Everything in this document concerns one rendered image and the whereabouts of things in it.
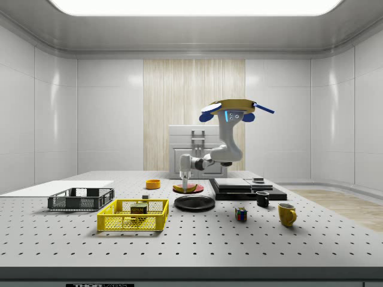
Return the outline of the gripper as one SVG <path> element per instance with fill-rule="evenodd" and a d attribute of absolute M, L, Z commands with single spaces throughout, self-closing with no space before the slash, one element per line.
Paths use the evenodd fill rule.
<path fill-rule="evenodd" d="M 188 189 L 188 180 L 190 178 L 190 175 L 191 175 L 191 172 L 188 171 L 188 172 L 183 172 L 183 171 L 180 171 L 180 176 L 182 178 L 182 181 L 183 181 L 183 193 L 186 193 L 187 192 L 187 189 Z"/>

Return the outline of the banana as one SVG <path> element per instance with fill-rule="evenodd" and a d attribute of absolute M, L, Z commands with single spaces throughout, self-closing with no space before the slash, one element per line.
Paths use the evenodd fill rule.
<path fill-rule="evenodd" d="M 176 193 L 194 193 L 197 190 L 198 184 L 187 184 L 187 188 L 183 188 L 182 184 L 174 185 L 173 191 Z"/>

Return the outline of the black plate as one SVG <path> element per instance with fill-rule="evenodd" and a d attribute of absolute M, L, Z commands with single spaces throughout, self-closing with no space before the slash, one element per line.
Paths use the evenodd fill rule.
<path fill-rule="evenodd" d="M 188 195 L 174 200 L 175 207 L 190 212 L 201 212 L 214 208 L 214 199 L 207 196 Z"/>

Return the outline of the white cabinet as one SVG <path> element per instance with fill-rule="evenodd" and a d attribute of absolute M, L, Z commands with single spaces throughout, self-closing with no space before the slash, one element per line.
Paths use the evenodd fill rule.
<path fill-rule="evenodd" d="M 217 125 L 170 125 L 169 126 L 169 176 L 171 179 L 180 177 L 180 157 L 189 154 L 202 158 L 222 142 L 219 138 Z M 208 165 L 206 161 L 199 165 L 204 170 L 191 170 L 192 179 L 211 179 L 227 177 L 227 168 L 216 162 Z"/>

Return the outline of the black stove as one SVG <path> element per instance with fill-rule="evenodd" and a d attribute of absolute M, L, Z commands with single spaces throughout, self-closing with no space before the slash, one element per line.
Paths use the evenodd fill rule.
<path fill-rule="evenodd" d="M 216 200 L 255 200 L 257 191 L 269 193 L 270 200 L 287 200 L 287 194 L 272 184 L 242 178 L 215 178 L 209 180 Z"/>

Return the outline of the yellow basket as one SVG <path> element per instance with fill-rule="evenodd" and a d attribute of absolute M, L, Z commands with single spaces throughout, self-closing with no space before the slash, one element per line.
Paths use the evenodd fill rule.
<path fill-rule="evenodd" d="M 147 203 L 147 214 L 131 214 L 130 206 Z M 97 214 L 99 231 L 162 231 L 169 213 L 168 199 L 117 199 Z"/>

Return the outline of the yellow mug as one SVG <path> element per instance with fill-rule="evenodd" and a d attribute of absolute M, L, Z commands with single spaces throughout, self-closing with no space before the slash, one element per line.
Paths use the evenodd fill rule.
<path fill-rule="evenodd" d="M 280 203 L 278 205 L 279 219 L 281 224 L 291 227 L 297 219 L 296 208 L 288 203 Z"/>

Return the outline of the dark grey basket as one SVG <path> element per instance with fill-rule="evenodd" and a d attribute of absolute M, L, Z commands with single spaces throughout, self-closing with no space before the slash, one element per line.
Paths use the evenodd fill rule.
<path fill-rule="evenodd" d="M 113 188 L 69 188 L 48 198 L 51 210 L 99 210 L 114 198 Z"/>

